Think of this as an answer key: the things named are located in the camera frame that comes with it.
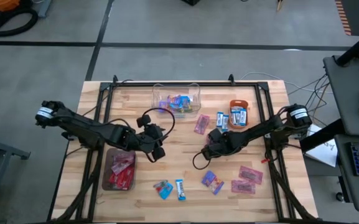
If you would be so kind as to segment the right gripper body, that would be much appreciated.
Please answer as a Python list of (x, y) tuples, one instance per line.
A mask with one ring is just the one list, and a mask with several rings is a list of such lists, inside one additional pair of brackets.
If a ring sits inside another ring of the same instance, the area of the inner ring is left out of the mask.
[(240, 148), (233, 147), (219, 129), (213, 129), (208, 134), (208, 151), (212, 156), (230, 156), (239, 152)]

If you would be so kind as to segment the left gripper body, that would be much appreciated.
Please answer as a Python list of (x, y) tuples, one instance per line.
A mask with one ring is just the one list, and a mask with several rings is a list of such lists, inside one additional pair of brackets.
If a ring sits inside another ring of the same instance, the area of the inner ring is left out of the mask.
[(135, 130), (129, 129), (126, 137), (128, 140), (127, 149), (143, 152), (150, 162), (157, 162), (166, 155), (164, 148), (157, 143), (166, 139), (161, 139), (164, 135), (163, 131), (165, 129), (156, 124), (147, 124), (144, 131), (138, 134)]

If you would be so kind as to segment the red translucent candy bag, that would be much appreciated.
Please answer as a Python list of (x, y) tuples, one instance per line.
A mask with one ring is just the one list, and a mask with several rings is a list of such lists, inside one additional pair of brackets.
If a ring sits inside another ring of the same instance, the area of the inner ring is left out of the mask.
[(111, 170), (115, 175), (120, 174), (127, 167), (131, 166), (135, 160), (134, 154), (119, 153), (113, 157)]
[(256, 186), (254, 183), (245, 180), (232, 180), (231, 191), (234, 193), (255, 194)]
[(197, 120), (194, 132), (203, 135), (208, 127), (209, 121), (209, 116), (201, 114)]
[(249, 167), (241, 166), (239, 171), (239, 178), (261, 185), (263, 181), (263, 173)]

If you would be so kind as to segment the clear gummy candy bag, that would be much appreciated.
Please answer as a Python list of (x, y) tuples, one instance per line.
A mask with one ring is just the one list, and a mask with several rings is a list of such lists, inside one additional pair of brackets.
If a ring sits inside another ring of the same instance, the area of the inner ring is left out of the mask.
[(224, 181), (220, 180), (219, 178), (215, 177), (211, 184), (209, 185), (209, 189), (212, 191), (213, 195), (219, 193), (221, 188), (223, 187)]
[(162, 181), (156, 183), (153, 187), (154, 187), (158, 192), (160, 192), (160, 191), (166, 186), (167, 183), (168, 183), (167, 180), (162, 180)]

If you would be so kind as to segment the orange plastic bin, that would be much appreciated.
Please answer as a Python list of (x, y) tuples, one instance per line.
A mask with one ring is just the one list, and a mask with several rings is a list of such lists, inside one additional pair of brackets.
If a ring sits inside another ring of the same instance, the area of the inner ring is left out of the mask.
[(237, 110), (240, 111), (241, 109), (246, 109), (247, 110), (247, 124), (248, 125), (248, 102), (245, 100), (231, 100), (230, 101), (230, 115), (229, 115), (229, 124), (231, 125), (232, 128), (235, 129), (240, 129), (240, 128), (244, 128), (246, 126), (241, 126), (241, 125), (233, 125), (231, 123), (231, 110)]

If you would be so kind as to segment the clear plastic bin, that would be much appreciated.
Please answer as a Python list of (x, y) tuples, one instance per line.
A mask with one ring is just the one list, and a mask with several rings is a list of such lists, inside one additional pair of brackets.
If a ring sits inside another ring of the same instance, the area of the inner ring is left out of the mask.
[[(201, 108), (201, 97), (200, 97), (200, 86), (197, 83), (191, 83), (188, 85), (184, 84), (174, 84), (174, 85), (168, 85), (168, 84), (162, 84), (158, 83), (155, 84), (152, 87), (152, 108), (158, 108), (159, 107), (159, 101), (167, 101), (167, 97), (169, 95), (181, 95), (181, 96), (188, 96), (192, 102), (191, 102), (191, 110), (185, 110), (184, 113), (174, 113), (171, 111), (169, 107), (169, 111), (174, 115), (175, 118), (194, 118), (198, 114), (198, 111)], [(159, 110), (157, 110), (158, 116), (161, 118), (169, 118), (170, 114), (169, 112), (166, 113), (160, 113)]]

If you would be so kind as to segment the grey translucent plastic bin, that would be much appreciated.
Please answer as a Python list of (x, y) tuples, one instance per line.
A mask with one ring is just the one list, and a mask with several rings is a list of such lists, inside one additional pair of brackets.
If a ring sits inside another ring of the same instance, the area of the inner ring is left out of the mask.
[(113, 173), (113, 171), (111, 170), (111, 166), (113, 165), (113, 157), (116, 154), (119, 153), (125, 153), (125, 154), (134, 154), (135, 155), (135, 160), (133, 162), (133, 164), (129, 167), (133, 167), (134, 168), (134, 178), (135, 178), (135, 170), (136, 170), (136, 153), (131, 151), (131, 152), (126, 152), (126, 151), (121, 151), (115, 148), (111, 148), (108, 149), (107, 153), (106, 153), (106, 159), (105, 159), (105, 168), (104, 168), (104, 173), (103, 173), (103, 180), (102, 180), (102, 188), (103, 190), (107, 190), (107, 191), (114, 191), (114, 190), (118, 190), (118, 191), (128, 191), (131, 190), (133, 185), (134, 185), (134, 179), (132, 181), (131, 187), (128, 190), (124, 190), (124, 189), (115, 189), (112, 187), (112, 185), (108, 182), (108, 179), (110, 177), (110, 175)]

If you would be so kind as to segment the black desk crossbar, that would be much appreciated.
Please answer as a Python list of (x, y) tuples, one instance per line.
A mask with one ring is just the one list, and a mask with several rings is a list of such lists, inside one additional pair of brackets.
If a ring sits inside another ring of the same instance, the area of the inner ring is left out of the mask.
[(303, 140), (300, 141), (300, 147), (302, 152), (305, 153), (331, 139), (334, 138), (337, 134), (344, 134), (344, 126), (341, 119), (330, 123), (328, 126), (322, 128), (316, 133), (307, 136)]

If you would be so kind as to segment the white paper sheet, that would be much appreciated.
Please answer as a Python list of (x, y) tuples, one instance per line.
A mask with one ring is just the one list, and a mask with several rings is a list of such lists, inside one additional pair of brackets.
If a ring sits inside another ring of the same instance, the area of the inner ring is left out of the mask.
[[(321, 129), (321, 127), (315, 124), (311, 124), (307, 130), (306, 137), (316, 133)], [(330, 167), (336, 168), (337, 166), (338, 149), (334, 139), (331, 139), (305, 153), (310, 158), (315, 159)]]

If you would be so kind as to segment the black diagonal pole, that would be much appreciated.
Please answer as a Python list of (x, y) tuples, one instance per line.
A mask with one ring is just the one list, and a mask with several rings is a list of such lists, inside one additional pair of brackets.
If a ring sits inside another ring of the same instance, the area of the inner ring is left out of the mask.
[(338, 66), (345, 66), (353, 58), (359, 55), (359, 41), (350, 47), (344, 54), (335, 59), (335, 62)]

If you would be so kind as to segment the black aluminium table frame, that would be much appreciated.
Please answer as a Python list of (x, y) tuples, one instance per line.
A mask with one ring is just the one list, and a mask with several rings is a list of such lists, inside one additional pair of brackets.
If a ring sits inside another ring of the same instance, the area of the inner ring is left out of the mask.
[[(170, 82), (168, 90), (181, 92), (180, 87), (192, 83), (200, 85), (200, 114), (209, 115), (210, 121), (205, 135), (196, 134), (193, 129), (199, 115), (192, 118), (179, 118), (174, 130), (164, 141), (166, 156), (150, 163), (141, 152), (136, 152), (135, 184), (129, 191), (107, 191), (102, 188), (107, 150), (105, 146), (101, 161), (101, 171), (97, 189), (85, 195), (82, 218), (86, 223), (245, 223), (277, 222), (278, 212), (274, 198), (273, 185), (269, 176), (268, 162), (264, 159), (265, 144), (262, 138), (251, 141), (241, 152), (228, 157), (213, 159), (204, 170), (192, 165), (193, 156), (207, 142), (207, 132), (215, 124), (217, 111), (227, 113), (230, 100), (246, 100), (250, 105), (250, 126), (257, 125), (282, 106), (288, 105), (288, 97), (283, 81), (176, 81)], [(154, 84), (169, 85), (169, 81), (133, 81), (120, 85), (113, 92), (110, 109), (105, 110), (102, 103), (100, 121), (115, 118), (125, 119), (134, 129), (136, 118), (152, 106), (152, 87)], [(89, 153), (79, 150), (64, 160), (60, 172), (56, 196), (51, 205), (47, 221), (63, 215), (76, 194), (80, 191), (84, 176), (86, 158)], [(275, 162), (277, 169), (285, 167), (289, 186), (300, 203), (314, 217), (318, 217), (314, 196), (310, 186), (304, 157), (300, 149), (288, 147), (284, 150), (282, 164)], [(231, 180), (238, 179), (240, 166), (264, 172), (261, 185), (257, 185), (254, 195), (231, 192)], [(223, 189), (213, 195), (201, 183), (202, 177), (212, 170), (223, 180)], [(163, 200), (153, 185), (167, 179), (174, 185), (173, 192)], [(185, 201), (177, 199), (176, 179), (184, 180)]]

